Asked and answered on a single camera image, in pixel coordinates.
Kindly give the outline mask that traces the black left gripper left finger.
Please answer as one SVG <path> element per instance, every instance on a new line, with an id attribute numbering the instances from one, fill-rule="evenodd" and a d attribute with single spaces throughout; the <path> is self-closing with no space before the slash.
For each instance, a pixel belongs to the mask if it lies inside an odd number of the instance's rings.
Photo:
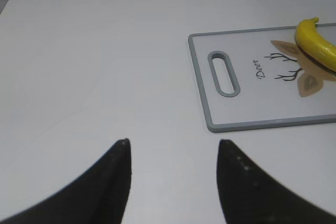
<path id="1" fill-rule="evenodd" d="M 121 223 L 131 187 L 131 145 L 116 141 L 88 170 L 2 223 Z"/>

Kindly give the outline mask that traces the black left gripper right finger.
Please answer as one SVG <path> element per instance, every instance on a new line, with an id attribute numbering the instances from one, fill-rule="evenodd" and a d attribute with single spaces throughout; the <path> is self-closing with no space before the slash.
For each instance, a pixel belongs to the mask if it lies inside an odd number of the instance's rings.
<path id="1" fill-rule="evenodd" d="M 277 182 L 231 140 L 219 142 L 216 179 L 226 223 L 335 223 L 335 215 Z"/>

